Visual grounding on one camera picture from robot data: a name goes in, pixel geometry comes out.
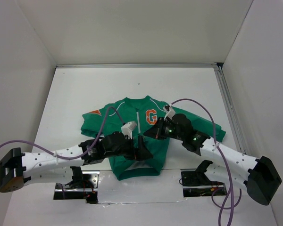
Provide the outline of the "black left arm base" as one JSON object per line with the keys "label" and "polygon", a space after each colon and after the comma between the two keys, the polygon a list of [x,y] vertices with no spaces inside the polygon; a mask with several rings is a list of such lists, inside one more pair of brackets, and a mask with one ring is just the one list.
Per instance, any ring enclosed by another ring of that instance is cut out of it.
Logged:
{"label": "black left arm base", "polygon": [[99,171],[84,171],[71,167],[71,181],[56,183],[53,200],[85,200],[88,204],[98,204]]}

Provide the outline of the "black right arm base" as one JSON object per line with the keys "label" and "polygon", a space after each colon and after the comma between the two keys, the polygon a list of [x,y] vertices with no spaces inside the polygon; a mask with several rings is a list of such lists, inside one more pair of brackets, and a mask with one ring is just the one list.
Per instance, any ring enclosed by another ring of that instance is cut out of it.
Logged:
{"label": "black right arm base", "polygon": [[213,192],[217,196],[227,194],[223,183],[212,181],[204,174],[212,163],[212,161],[204,160],[196,169],[181,170],[181,178],[178,182],[183,186],[185,198],[211,196]]}

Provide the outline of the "green jacket white lining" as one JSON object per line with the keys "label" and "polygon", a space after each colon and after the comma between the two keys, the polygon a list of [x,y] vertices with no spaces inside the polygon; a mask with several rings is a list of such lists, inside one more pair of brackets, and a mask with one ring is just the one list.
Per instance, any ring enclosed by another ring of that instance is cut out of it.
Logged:
{"label": "green jacket white lining", "polygon": [[[137,147],[137,137],[153,126],[159,117],[165,116],[164,106],[167,103],[150,96],[141,99],[128,97],[115,103],[106,104],[103,108],[84,113],[81,134],[96,137],[100,132],[103,136],[120,131],[122,123],[134,121],[137,124],[133,131],[134,146]],[[158,176],[164,167],[169,139],[155,140],[143,138],[145,146],[153,154],[153,158],[145,161],[127,160],[123,156],[111,157],[109,164],[117,180],[142,176]]]}

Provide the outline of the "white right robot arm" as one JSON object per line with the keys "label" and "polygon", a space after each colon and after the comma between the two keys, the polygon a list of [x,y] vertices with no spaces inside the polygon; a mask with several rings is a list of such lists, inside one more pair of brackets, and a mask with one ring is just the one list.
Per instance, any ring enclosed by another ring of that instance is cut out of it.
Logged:
{"label": "white right robot arm", "polygon": [[257,203],[269,205],[282,183],[269,158],[249,156],[214,141],[209,135],[196,130],[184,114],[160,117],[144,135],[158,140],[180,140],[188,151],[201,156],[204,161],[198,167],[196,179],[202,185],[210,181],[232,183],[245,190]]}

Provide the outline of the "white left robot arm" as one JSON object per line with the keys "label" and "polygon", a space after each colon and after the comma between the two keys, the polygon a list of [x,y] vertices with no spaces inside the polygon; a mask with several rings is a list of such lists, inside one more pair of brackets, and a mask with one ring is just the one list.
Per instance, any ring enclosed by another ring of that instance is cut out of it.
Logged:
{"label": "white left robot arm", "polygon": [[134,140],[121,132],[114,132],[98,140],[91,139],[73,147],[48,153],[23,153],[11,149],[0,161],[0,192],[9,193],[37,183],[60,183],[78,188],[87,178],[82,166],[98,164],[104,159],[123,156],[127,160],[145,161],[153,155],[142,136]]}

